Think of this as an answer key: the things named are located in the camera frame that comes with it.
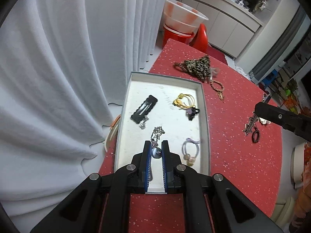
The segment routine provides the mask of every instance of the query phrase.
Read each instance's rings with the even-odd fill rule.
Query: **bottle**
[[[240,2],[238,4],[243,7],[244,6],[243,0],[240,0]]]

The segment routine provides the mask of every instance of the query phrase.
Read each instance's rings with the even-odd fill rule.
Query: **white box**
[[[192,121],[188,120],[186,111],[173,105],[179,94],[191,94],[196,101],[200,113]],[[147,115],[149,120],[142,130],[139,124],[130,119],[131,115],[140,107],[149,95],[158,99],[158,102]],[[114,170],[130,164],[135,154],[141,153],[146,140],[155,127],[162,126],[165,134],[160,136],[159,147],[163,140],[168,140],[170,152],[183,159],[181,147],[186,138],[200,140],[199,155],[192,166],[198,173],[210,173],[210,140],[206,103],[201,83],[160,74],[132,72],[121,114],[118,141],[115,155]],[[187,143],[187,153],[195,156],[196,146]],[[162,160],[151,160],[153,180],[149,183],[148,193],[165,194],[163,186]]]

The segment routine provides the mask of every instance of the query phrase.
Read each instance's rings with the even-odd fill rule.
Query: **red table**
[[[198,81],[173,68],[174,62],[197,59],[205,54],[175,40],[168,40],[150,73],[171,75]],[[280,183],[282,163],[281,128],[261,126],[260,141],[242,132],[263,92],[242,75],[210,57],[218,67],[217,80],[225,91],[224,103],[209,84],[204,83],[206,111],[211,140],[211,175],[221,173],[242,191],[267,216],[271,216]],[[114,167],[115,146],[109,148],[100,169],[110,174]],[[136,195],[131,197],[129,232],[184,232],[182,195]]]

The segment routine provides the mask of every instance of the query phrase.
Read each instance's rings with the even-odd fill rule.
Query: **cabinet door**
[[[199,4],[199,2],[195,0],[182,0],[181,2],[194,9],[197,9],[197,5]]]
[[[219,14],[219,11],[203,3],[199,3],[199,5],[197,6],[197,11],[207,16],[208,20],[207,21],[205,20],[203,23],[206,26],[206,34],[209,34]]]
[[[236,58],[253,35],[253,32],[238,23],[222,49]]]
[[[208,34],[208,41],[214,46],[223,49],[223,46],[225,45],[237,24],[237,21],[219,12],[215,23],[213,24]]]

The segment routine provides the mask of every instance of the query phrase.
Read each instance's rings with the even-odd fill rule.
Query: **silver bolt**
[[[92,173],[90,175],[90,180],[97,180],[99,178],[99,174],[98,173]]]
[[[220,173],[217,173],[214,175],[214,179],[217,181],[222,181],[224,177]]]
[[[178,165],[178,166],[176,166],[176,168],[178,171],[185,171],[186,166],[185,165]]]
[[[128,169],[129,171],[133,171],[136,169],[136,166],[134,164],[129,164],[126,166],[126,169]]]

